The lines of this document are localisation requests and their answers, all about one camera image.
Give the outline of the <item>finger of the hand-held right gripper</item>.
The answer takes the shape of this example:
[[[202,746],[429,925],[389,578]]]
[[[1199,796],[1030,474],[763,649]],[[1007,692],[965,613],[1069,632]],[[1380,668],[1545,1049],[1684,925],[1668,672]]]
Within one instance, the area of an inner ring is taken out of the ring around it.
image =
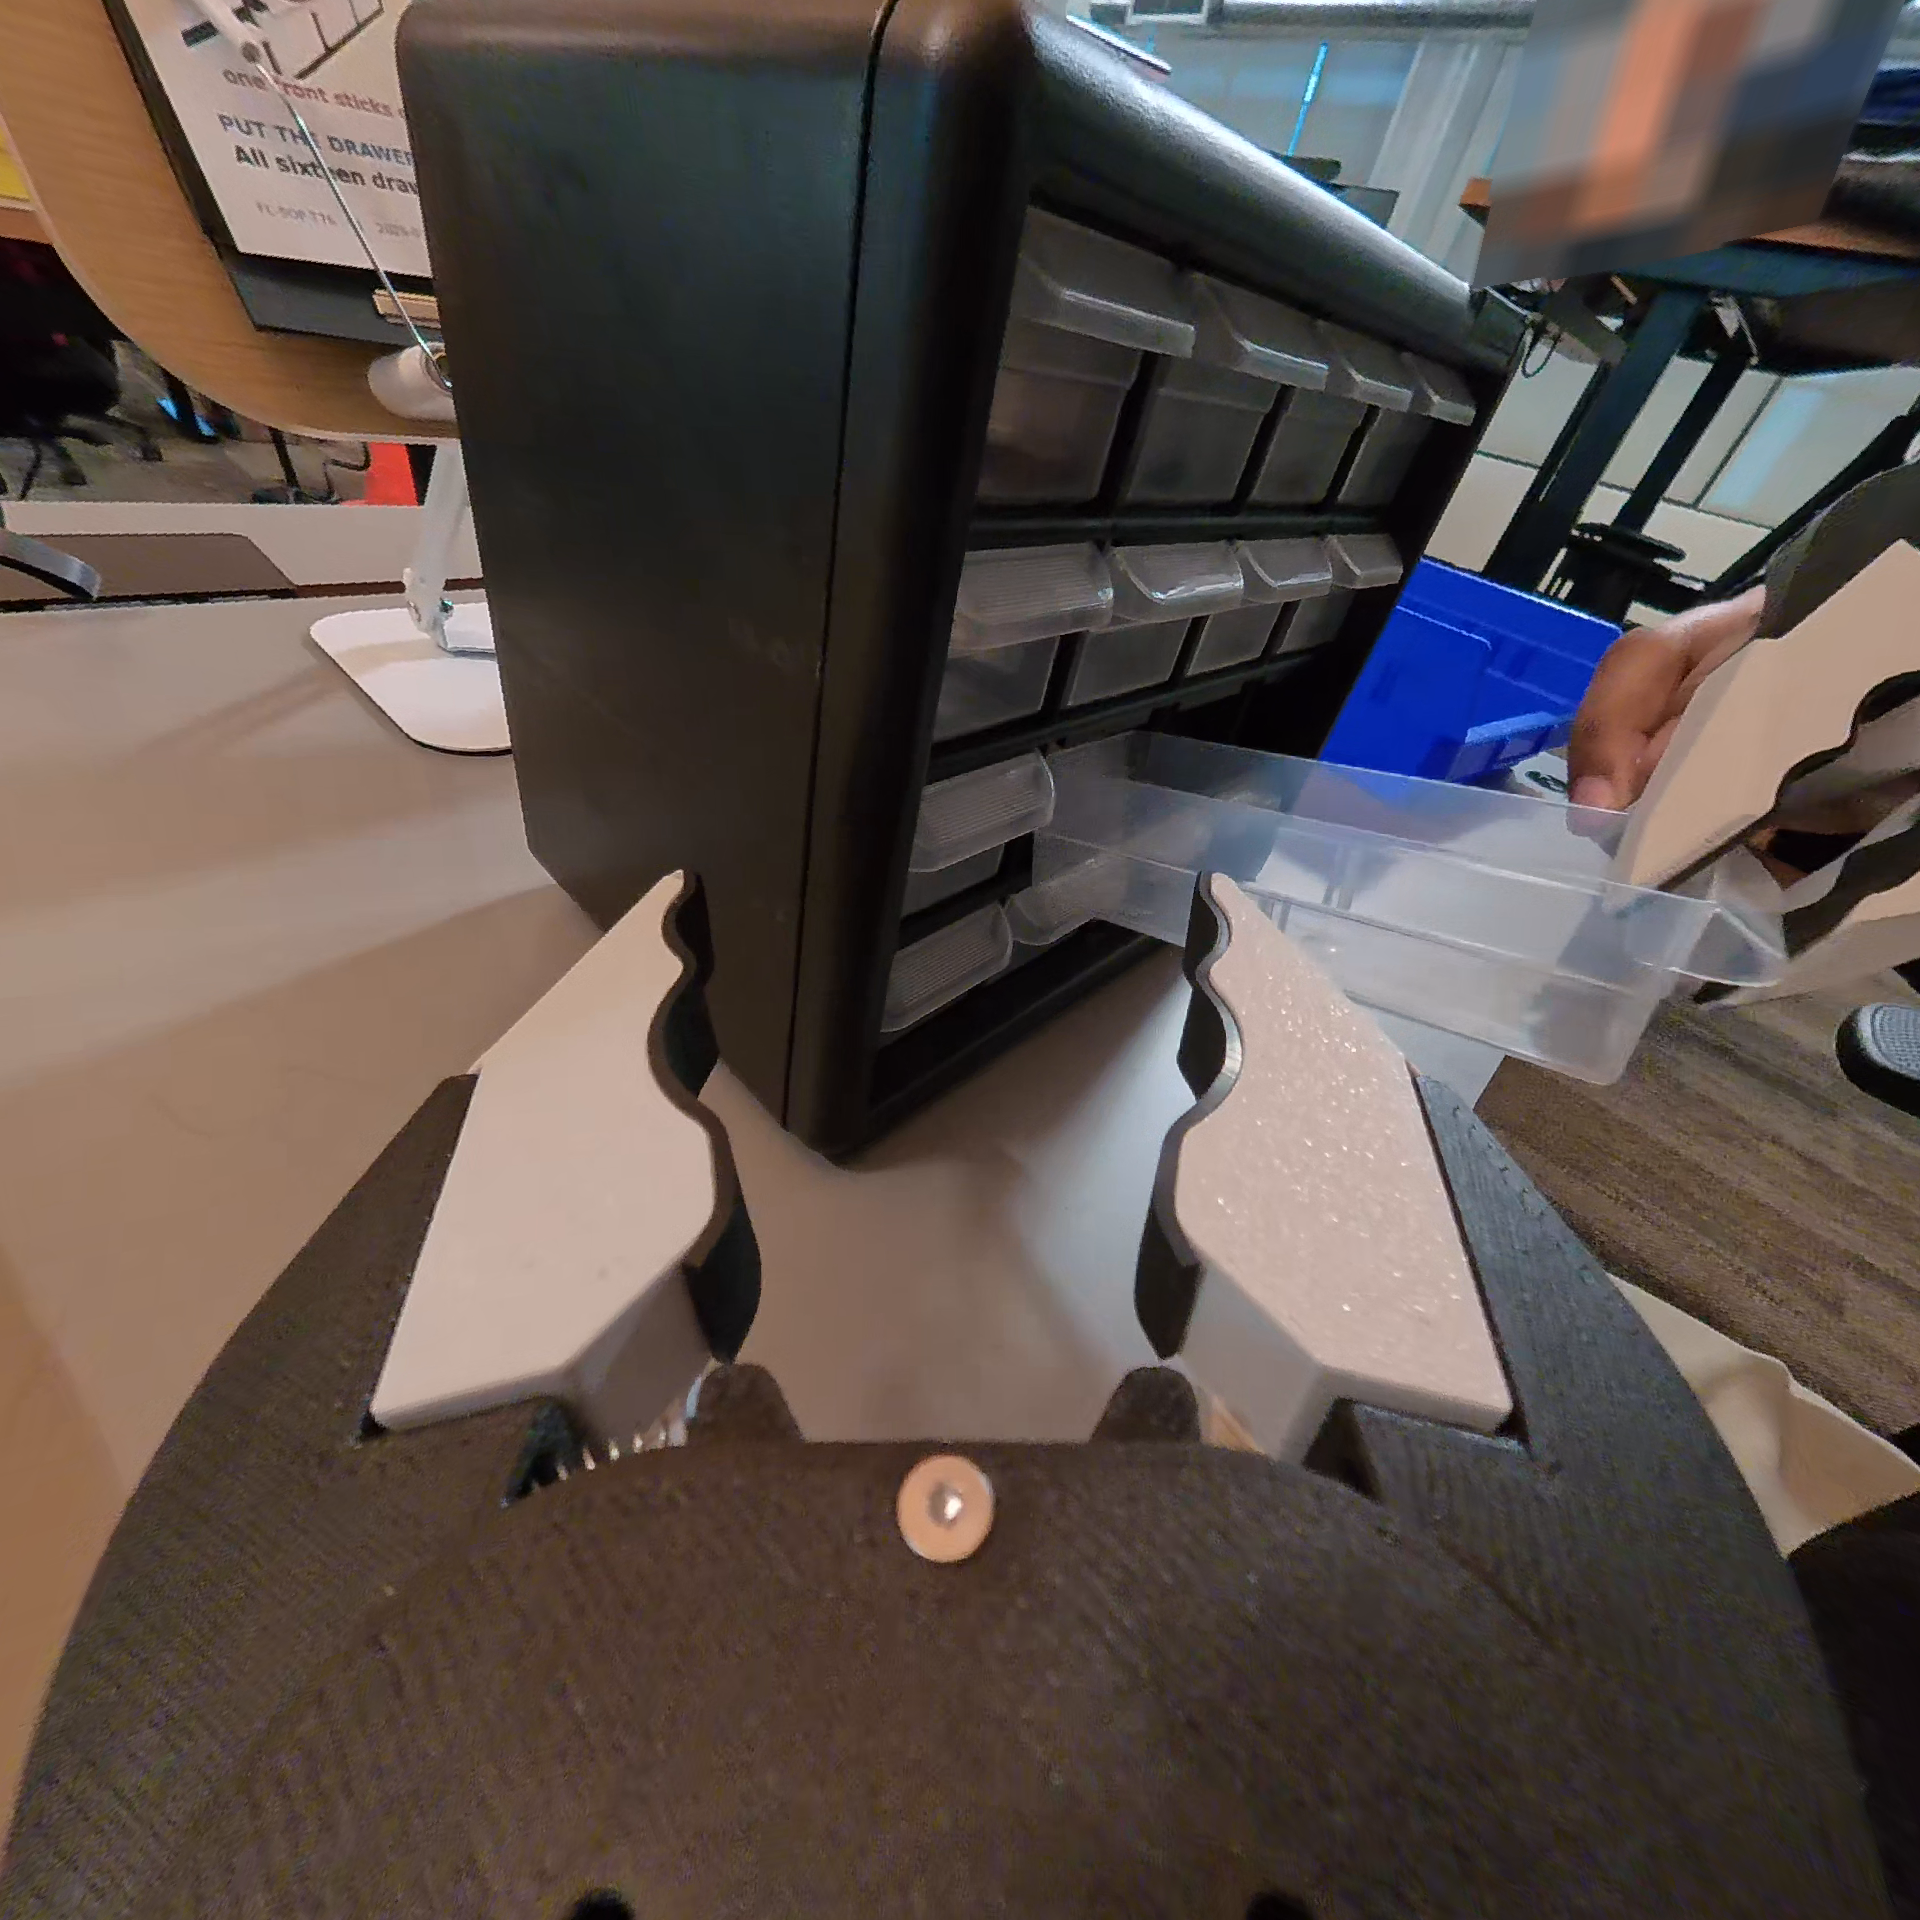
[[[1850,987],[1920,958],[1920,825],[1885,815],[1817,870],[1779,880],[1762,870],[1762,905],[1779,919],[1784,970],[1720,1002]]]
[[[1791,773],[1830,763],[1860,708],[1920,668],[1912,602],[1920,564],[1865,564],[1808,621],[1724,653],[1625,815],[1617,880],[1684,880],[1762,831]]]

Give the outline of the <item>person's right hand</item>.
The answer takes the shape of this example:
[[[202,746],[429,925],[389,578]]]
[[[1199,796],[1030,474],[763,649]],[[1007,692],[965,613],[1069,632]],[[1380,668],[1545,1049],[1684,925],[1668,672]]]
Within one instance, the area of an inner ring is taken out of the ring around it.
[[[1574,714],[1566,783],[1582,809],[1635,809],[1699,692],[1699,680],[1762,632],[1765,590],[1625,627]]]

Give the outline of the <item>person's beige pants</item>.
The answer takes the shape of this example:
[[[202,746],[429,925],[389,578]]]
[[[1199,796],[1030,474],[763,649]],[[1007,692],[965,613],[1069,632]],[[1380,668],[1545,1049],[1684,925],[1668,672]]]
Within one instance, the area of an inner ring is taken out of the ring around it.
[[[1708,1405],[1779,1551],[1920,1490],[1920,1466],[1894,1437],[1850,1426],[1779,1359],[1732,1347],[1625,1274],[1617,1296]]]

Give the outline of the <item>curved wooden panel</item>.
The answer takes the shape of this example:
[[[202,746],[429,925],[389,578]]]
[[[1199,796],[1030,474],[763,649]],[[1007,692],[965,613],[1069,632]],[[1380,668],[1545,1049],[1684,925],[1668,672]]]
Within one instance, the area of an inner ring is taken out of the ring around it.
[[[365,343],[246,322],[103,0],[0,7],[0,115],[45,240],[148,361],[288,435],[458,442],[379,406]]]

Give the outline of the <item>dark desk mat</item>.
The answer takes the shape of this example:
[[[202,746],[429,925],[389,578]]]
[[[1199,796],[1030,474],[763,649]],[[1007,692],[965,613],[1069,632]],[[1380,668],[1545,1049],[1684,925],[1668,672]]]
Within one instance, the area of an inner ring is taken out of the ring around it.
[[[103,602],[234,602],[303,593],[246,532],[43,532],[103,570]],[[54,609],[66,593],[0,578],[0,609]]]

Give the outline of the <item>black office chair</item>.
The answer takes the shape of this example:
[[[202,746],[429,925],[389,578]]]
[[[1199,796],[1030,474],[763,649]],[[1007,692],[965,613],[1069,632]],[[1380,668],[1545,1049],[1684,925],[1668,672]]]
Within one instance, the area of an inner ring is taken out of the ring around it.
[[[162,442],[122,411],[122,328],[81,294],[66,262],[43,240],[0,240],[0,442],[26,450],[21,487],[54,466],[81,487],[76,442],[162,464]]]

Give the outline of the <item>silver monitor foot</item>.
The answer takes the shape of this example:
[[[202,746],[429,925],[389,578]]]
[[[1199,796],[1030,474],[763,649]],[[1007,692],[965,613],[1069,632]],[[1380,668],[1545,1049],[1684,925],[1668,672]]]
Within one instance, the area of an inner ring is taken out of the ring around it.
[[[54,543],[11,532],[4,521],[0,521],[0,570],[21,578],[21,582],[54,590],[66,602],[103,602],[103,570],[97,564],[81,564],[81,554],[66,554]]]

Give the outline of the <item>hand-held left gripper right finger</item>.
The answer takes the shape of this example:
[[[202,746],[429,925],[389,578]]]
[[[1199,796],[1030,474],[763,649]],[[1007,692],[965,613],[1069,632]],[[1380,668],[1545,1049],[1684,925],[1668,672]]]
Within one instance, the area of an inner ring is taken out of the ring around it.
[[[1136,1321],[1251,1449],[1330,1405],[1490,1437],[1513,1377],[1406,1049],[1229,874],[1199,874],[1188,1008]]]

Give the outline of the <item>grey desk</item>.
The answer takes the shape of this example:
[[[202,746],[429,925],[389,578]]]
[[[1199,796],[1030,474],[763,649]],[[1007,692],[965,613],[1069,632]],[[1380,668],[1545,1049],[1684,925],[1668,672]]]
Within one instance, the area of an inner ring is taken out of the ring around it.
[[[506,756],[399,745],[303,602],[4,613],[0,1764],[177,1410],[423,1094],[586,941]],[[1187,970],[1151,949],[821,1161],[731,1074],[748,1359],[810,1437],[1081,1437],[1151,1361],[1136,1229]]]

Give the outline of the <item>set of small clear drawers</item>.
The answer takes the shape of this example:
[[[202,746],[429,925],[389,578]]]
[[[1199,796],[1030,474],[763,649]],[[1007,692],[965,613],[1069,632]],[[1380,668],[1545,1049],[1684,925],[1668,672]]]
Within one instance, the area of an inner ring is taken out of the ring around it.
[[[1062,756],[1188,708],[1229,735],[1406,582],[1406,494],[1474,435],[1441,352],[1021,215],[974,464],[1002,532],[954,570],[883,1044],[1118,919],[1030,891]]]

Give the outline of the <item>long clear plastic drawer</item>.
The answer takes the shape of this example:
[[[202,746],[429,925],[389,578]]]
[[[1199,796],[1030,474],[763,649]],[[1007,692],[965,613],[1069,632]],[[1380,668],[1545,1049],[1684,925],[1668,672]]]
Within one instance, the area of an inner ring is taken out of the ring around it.
[[[1784,979],[1750,857],[1646,891],[1610,809],[1151,726],[1059,746],[1048,783],[1007,905],[1030,949],[1081,925],[1187,941],[1199,874],[1229,874],[1368,1008],[1582,1083],[1617,1083],[1661,1002]]]

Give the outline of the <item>black drawer cabinet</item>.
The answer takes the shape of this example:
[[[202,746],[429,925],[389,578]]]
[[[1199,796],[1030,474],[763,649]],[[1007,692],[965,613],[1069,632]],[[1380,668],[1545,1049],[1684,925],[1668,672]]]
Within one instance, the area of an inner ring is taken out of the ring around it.
[[[1441,352],[1480,426],[1525,322],[1042,7],[418,7],[392,57],[529,846],[599,929],[698,870],[725,1060],[850,1155],[1144,949],[874,1035],[1021,215]],[[1169,726],[1320,746],[1382,609]]]

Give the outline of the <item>grey shoe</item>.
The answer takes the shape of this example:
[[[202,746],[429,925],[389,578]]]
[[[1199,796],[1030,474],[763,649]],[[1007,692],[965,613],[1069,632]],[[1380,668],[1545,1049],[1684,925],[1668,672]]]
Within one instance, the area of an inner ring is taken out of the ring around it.
[[[1850,1093],[1882,1094],[1885,1107],[1920,1119],[1920,1008],[1912,1002],[1860,1002],[1830,1027],[1830,1060]]]

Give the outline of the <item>blue plastic bin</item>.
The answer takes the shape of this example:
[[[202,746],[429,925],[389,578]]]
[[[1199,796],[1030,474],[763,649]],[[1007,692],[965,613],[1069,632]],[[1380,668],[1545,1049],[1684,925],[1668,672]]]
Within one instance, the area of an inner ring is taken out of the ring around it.
[[[1574,745],[1610,640],[1617,621],[1608,613],[1417,564],[1320,756],[1380,773],[1497,783]]]

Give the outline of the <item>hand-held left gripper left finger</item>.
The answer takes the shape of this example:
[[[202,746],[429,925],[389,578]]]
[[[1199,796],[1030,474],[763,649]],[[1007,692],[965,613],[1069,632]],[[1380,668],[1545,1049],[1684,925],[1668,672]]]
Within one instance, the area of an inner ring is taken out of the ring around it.
[[[703,1107],[710,905],[667,870],[475,1060],[469,1119],[374,1377],[374,1426],[555,1397],[662,1426],[758,1321],[758,1222]]]

